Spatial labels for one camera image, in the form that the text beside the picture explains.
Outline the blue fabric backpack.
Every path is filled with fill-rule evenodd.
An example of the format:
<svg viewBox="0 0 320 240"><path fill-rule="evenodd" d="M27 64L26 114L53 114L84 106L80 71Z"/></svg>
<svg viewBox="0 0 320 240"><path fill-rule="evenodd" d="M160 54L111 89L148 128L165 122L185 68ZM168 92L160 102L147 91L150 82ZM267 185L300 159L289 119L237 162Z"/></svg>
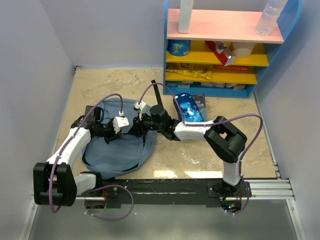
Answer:
<svg viewBox="0 0 320 240"><path fill-rule="evenodd" d="M124 116L128 118L129 128L122 132L126 134L133 125L133 118L137 116L134 103L137 100L123 98ZM118 116L121 107L120 98L108 98L97 108L103 109L102 124L109 123L110 119ZM153 154L157 132L149 131L143 137L123 135L120 139L106 144L102 137L93 137L87 144L82 155L82 162L90 172L98 172L102 178L110 179L138 170Z"/></svg>

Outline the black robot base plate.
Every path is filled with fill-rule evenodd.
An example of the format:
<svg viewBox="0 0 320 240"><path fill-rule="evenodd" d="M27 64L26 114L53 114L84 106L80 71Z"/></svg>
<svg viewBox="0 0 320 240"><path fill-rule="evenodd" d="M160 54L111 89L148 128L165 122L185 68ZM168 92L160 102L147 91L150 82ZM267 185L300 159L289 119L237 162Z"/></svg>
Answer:
<svg viewBox="0 0 320 240"><path fill-rule="evenodd" d="M104 201L106 207L119 208L122 204L138 205L204 205L232 210L241 207L240 201L250 198L249 182L241 181L235 187L222 183L221 178L176 179L109 179L102 180L104 190L85 192L78 196L86 201Z"/></svg>

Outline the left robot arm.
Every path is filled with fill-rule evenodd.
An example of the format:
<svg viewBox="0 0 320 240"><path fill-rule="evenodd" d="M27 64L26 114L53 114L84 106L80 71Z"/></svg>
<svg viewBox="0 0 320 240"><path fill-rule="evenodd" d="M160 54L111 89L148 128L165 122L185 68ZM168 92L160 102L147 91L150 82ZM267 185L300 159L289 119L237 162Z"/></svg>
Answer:
<svg viewBox="0 0 320 240"><path fill-rule="evenodd" d="M57 212L61 206L70 207L76 197L88 192L99 196L104 184L100 174L84 172L74 176L72 167L93 137L119 137L122 127L127 126L124 112L103 123L101 107L87 106L84 115L75 120L69 134L59 149L46 161L38 162L33 168L34 201L47 205Z"/></svg>

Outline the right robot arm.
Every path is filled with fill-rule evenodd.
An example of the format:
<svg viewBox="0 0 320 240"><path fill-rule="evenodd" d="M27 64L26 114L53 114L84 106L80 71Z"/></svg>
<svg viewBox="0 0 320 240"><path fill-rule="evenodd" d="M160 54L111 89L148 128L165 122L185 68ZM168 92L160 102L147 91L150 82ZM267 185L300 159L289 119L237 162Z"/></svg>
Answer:
<svg viewBox="0 0 320 240"><path fill-rule="evenodd" d="M233 197L241 190L239 156L245 150L247 137L226 118L218 116L204 123L183 122L171 118L160 104L152 106L150 114L142 102L134 103L134 109L138 116L133 119L128 134L145 137L149 131L156 131L170 141L206 141L223 161L223 192Z"/></svg>

